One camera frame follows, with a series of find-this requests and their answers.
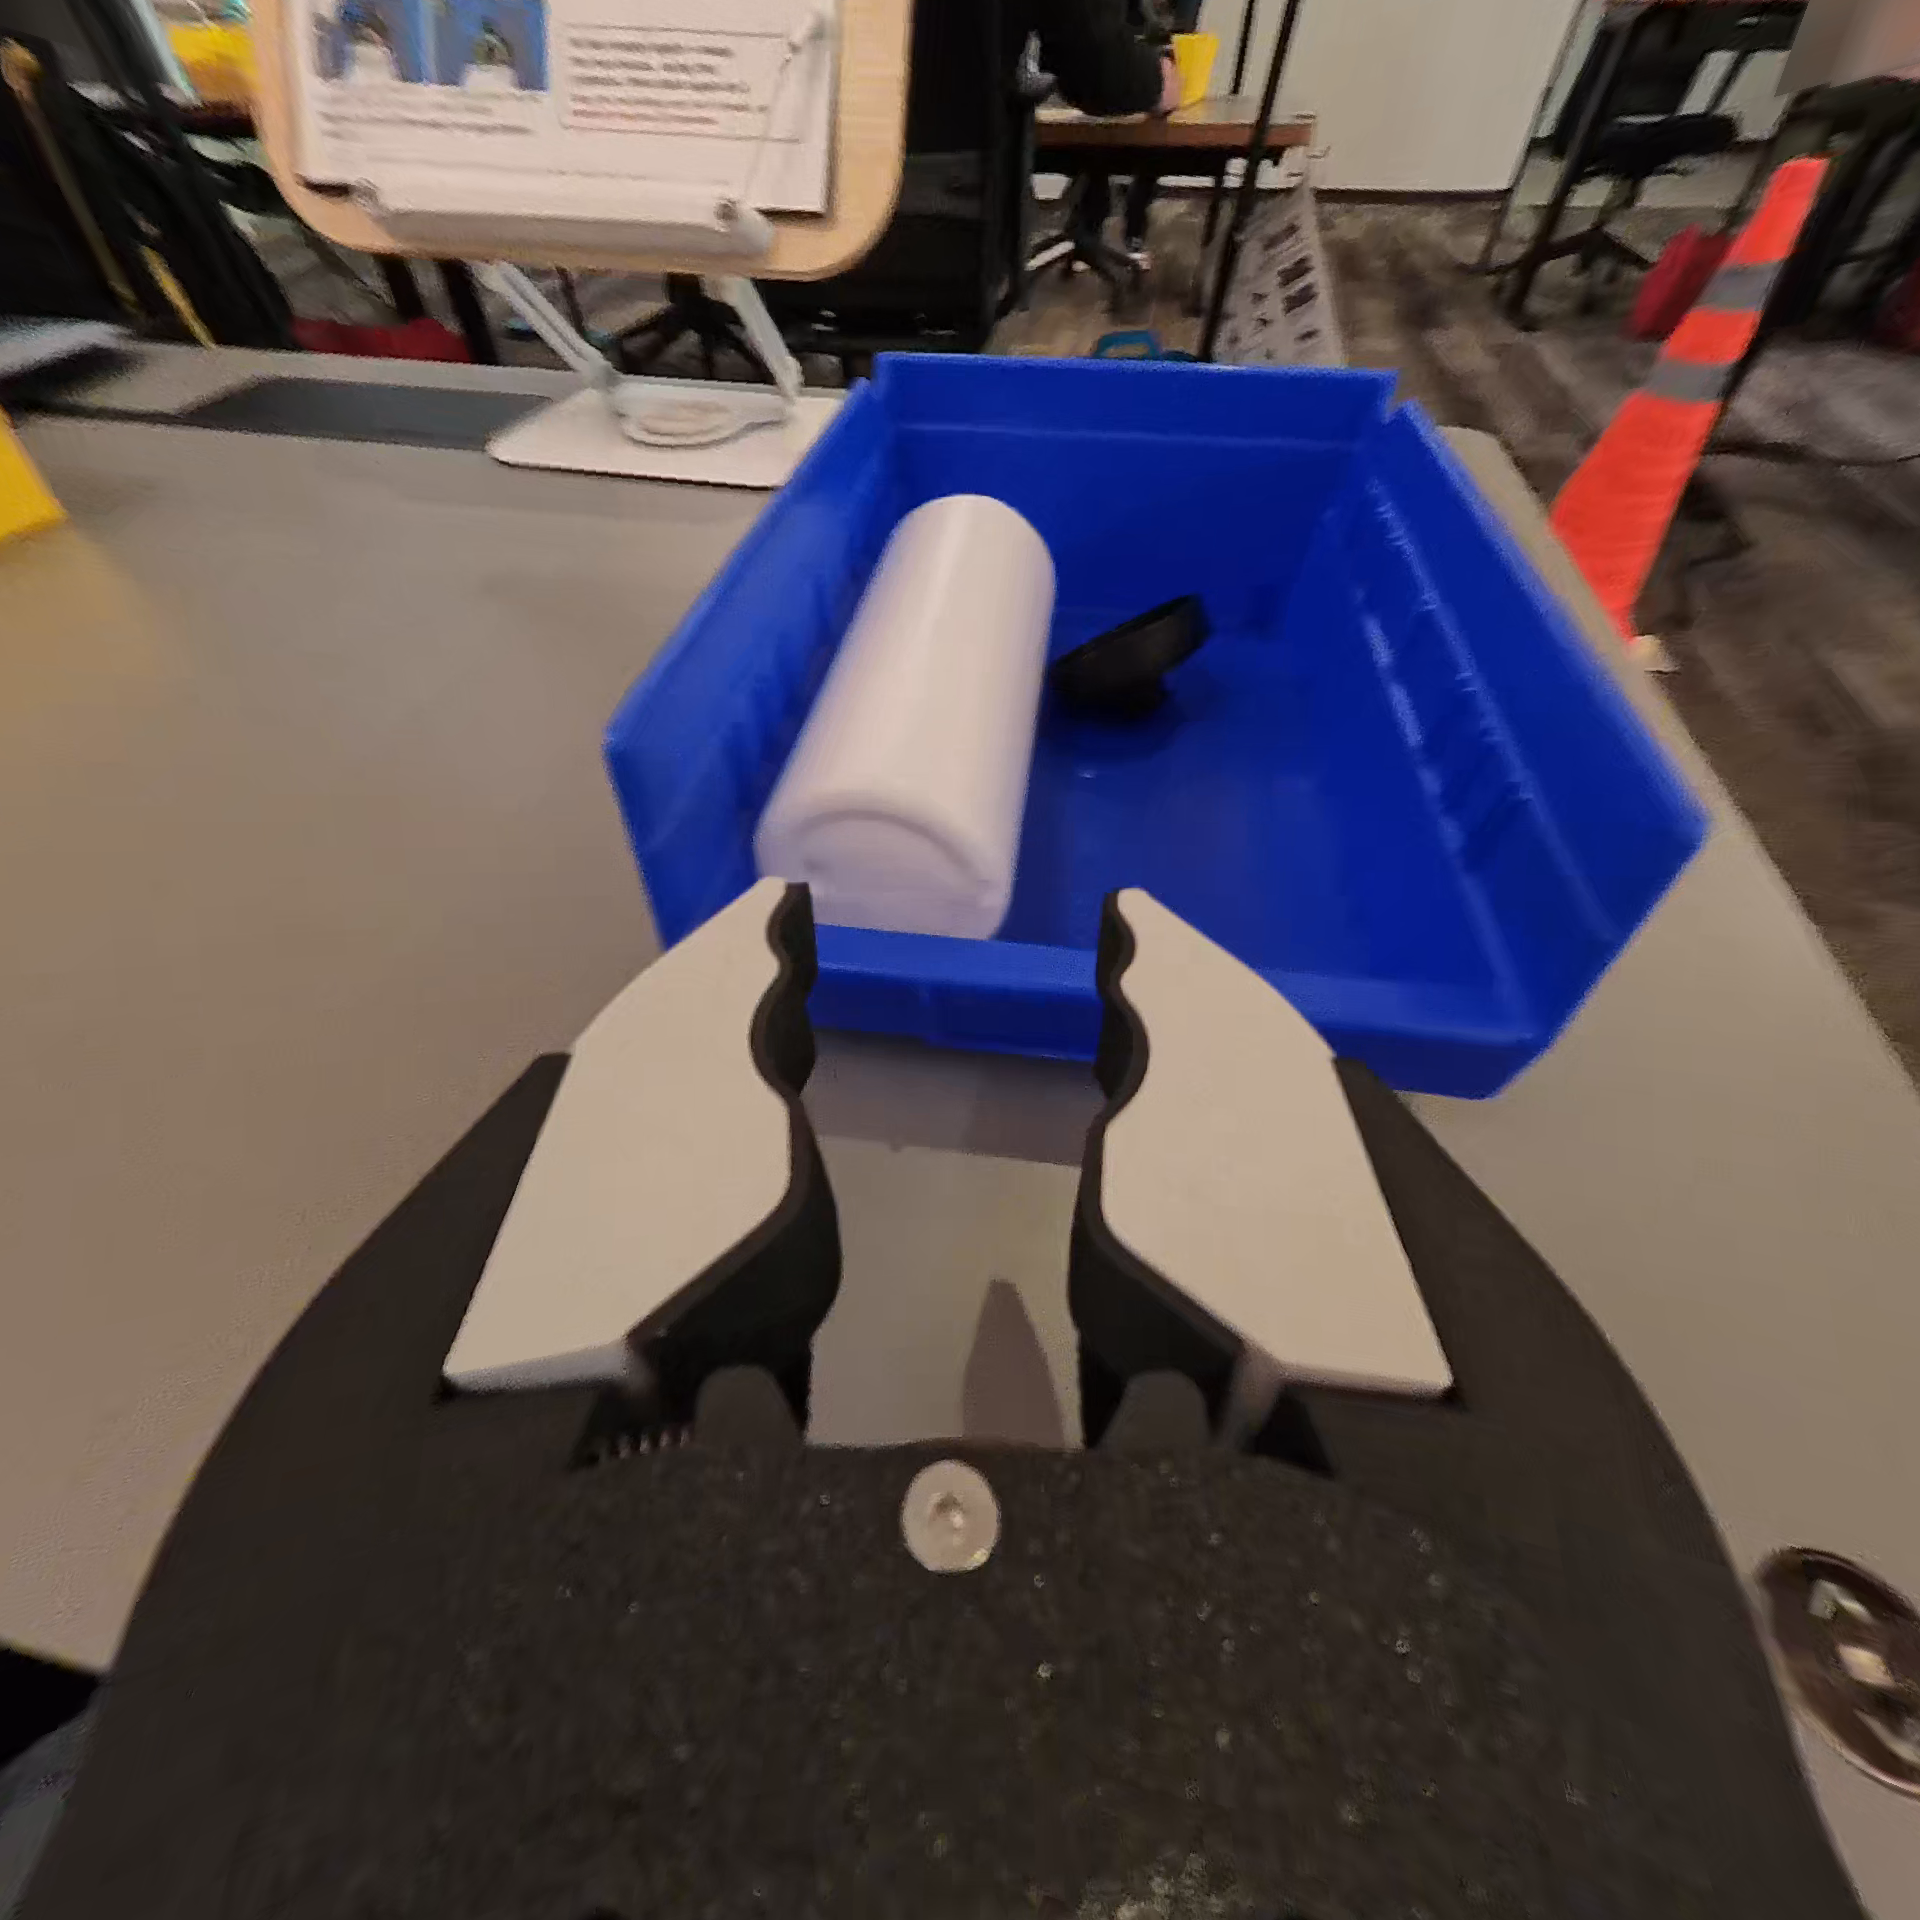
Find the black backpack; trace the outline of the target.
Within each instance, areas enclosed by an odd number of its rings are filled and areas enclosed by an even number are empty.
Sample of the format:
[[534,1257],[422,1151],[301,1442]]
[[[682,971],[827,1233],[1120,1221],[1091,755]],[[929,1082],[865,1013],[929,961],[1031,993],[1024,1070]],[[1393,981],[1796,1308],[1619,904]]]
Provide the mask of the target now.
[[46,38],[2,37],[2,320],[113,322],[203,348],[287,348],[290,307],[208,162],[151,115],[89,101]]

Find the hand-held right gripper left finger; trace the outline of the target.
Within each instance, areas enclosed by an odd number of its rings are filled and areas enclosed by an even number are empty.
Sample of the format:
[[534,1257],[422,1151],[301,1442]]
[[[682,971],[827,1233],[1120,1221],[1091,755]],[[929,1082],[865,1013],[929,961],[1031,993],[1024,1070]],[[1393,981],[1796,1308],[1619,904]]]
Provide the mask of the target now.
[[693,1399],[723,1368],[763,1368],[805,1398],[842,1283],[804,1106],[815,972],[810,888],[757,880],[609,995],[564,1059],[451,1386]]

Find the pictogram floor sign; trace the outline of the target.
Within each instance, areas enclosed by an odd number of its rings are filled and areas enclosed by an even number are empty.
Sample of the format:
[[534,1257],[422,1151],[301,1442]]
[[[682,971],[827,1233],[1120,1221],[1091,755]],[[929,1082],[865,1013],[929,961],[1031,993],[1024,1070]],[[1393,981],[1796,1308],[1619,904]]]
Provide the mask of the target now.
[[1309,176],[1257,195],[1221,301],[1210,360],[1221,365],[1347,365]]

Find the brown desk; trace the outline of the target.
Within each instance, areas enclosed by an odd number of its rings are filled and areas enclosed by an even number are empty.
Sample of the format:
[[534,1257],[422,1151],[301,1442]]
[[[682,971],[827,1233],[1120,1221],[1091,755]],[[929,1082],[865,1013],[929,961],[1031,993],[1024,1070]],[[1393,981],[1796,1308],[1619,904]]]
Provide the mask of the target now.
[[1039,152],[1172,152],[1214,162],[1248,152],[1261,119],[1255,94],[1223,94],[1175,115],[1100,117],[1060,104],[1035,115]]

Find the round metal desk grommet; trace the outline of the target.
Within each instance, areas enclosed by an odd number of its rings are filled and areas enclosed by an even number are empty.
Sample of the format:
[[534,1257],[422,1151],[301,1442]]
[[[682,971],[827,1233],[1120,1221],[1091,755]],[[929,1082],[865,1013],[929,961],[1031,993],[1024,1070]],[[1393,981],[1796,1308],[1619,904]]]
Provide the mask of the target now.
[[1764,1643],[1800,1716],[1872,1781],[1918,1798],[1918,1603],[1826,1546],[1757,1566]]

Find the red bag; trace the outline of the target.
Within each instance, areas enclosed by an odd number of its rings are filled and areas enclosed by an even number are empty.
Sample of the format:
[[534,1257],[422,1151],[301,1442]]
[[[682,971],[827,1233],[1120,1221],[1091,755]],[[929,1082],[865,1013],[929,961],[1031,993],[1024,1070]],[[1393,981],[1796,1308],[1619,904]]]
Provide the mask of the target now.
[[1639,291],[1619,322],[1628,341],[1666,341],[1716,273],[1730,235],[1685,226],[1646,269]]
[[466,340],[434,316],[398,322],[295,320],[290,335],[302,351],[382,361],[466,365]]

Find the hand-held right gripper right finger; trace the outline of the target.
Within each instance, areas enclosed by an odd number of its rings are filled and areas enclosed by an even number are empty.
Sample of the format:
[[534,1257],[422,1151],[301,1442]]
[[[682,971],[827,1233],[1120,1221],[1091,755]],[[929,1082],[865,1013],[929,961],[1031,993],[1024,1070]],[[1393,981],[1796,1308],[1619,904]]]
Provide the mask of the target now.
[[1223,1442],[1297,1386],[1439,1403],[1454,1364],[1311,1023],[1143,888],[1100,906],[1098,995],[1069,1236],[1088,1442],[1151,1373]]

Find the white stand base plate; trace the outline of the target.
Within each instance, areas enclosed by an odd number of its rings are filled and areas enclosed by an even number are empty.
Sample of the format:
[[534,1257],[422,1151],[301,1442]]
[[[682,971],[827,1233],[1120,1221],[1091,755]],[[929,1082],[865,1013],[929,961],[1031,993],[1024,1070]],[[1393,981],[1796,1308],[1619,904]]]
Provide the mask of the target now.
[[741,494],[773,494],[834,417],[849,402],[847,392],[805,387],[785,422],[748,424],[717,443],[654,443],[628,435],[607,402],[585,387],[548,402],[517,424],[497,432],[487,457],[539,474],[630,476],[645,483],[723,487]]

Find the black bottle lid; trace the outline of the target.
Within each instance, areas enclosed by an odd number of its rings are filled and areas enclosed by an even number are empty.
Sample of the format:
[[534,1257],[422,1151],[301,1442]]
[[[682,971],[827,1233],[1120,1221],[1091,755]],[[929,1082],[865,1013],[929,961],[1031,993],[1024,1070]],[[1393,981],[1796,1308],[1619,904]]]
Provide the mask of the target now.
[[1071,716],[1143,720],[1164,705],[1169,679],[1210,636],[1197,593],[1175,593],[1050,660],[1045,688]]

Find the black office chair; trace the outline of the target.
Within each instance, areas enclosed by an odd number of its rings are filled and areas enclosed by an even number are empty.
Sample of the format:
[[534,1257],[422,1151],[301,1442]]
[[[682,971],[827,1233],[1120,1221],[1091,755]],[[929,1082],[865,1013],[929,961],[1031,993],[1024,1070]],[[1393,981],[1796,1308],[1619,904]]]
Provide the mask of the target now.
[[1531,239],[1500,259],[1502,227],[1518,201],[1508,189],[1482,246],[1475,273],[1500,281],[1500,314],[1536,326],[1536,284],[1569,265],[1580,309],[1623,273],[1646,273],[1619,222],[1656,176],[1733,149],[1740,129],[1725,99],[1753,55],[1764,3],[1604,3],[1569,92],[1545,138],[1557,162]]
[[781,296],[781,332],[842,380],[891,348],[976,351],[1014,281],[1029,101],[1013,3],[917,3],[902,187],[874,247]]

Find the yellow plastic bin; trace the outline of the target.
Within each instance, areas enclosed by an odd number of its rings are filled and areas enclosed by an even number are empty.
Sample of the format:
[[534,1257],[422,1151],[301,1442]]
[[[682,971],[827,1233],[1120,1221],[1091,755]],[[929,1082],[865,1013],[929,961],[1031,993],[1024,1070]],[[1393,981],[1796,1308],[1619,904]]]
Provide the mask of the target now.
[[67,511],[10,414],[2,414],[0,443],[0,543],[10,545],[65,524]]

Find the blue plastic bin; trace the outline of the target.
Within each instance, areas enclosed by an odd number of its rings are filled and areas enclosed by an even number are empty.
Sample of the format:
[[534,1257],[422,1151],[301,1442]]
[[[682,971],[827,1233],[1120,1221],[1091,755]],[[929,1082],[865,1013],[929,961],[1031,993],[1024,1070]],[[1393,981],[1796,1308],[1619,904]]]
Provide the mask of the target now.
[[755,880],[755,826],[887,536],[1020,511],[1063,655],[1181,593],[1143,719],[1041,696],[988,939],[829,929],[827,1028],[1091,1061],[1100,904],[1137,884],[1396,1091],[1490,1096],[1566,1028],[1708,811],[1566,605],[1384,373],[883,355],[638,677],[603,764],[664,944]]

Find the person's grey trousers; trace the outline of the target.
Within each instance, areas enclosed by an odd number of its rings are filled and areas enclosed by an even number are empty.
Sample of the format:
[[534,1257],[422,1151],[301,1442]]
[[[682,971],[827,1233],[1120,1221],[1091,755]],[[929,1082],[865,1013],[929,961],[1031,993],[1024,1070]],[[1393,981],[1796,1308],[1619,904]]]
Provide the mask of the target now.
[[79,1772],[101,1676],[2,1645],[2,1884],[27,1881]]

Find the white plastic bottle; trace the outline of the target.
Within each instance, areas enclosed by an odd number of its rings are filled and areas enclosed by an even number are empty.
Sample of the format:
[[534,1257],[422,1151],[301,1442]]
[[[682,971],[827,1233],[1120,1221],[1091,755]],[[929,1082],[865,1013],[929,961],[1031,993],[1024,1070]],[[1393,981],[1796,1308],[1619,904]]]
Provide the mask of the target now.
[[1054,561],[984,494],[933,495],[884,540],[761,811],[761,879],[812,922],[992,939],[1020,867]]

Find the orange traffic cone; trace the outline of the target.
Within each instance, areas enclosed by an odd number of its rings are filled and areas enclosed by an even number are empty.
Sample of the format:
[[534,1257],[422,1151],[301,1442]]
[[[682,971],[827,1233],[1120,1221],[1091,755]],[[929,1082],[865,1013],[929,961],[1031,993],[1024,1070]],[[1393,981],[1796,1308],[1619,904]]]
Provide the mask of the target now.
[[1639,593],[1669,543],[1733,375],[1759,340],[1765,301],[1826,172],[1826,156],[1796,156],[1769,172],[1747,226],[1669,331],[1643,386],[1619,402],[1548,510],[1557,545],[1631,655],[1651,655],[1639,627]]

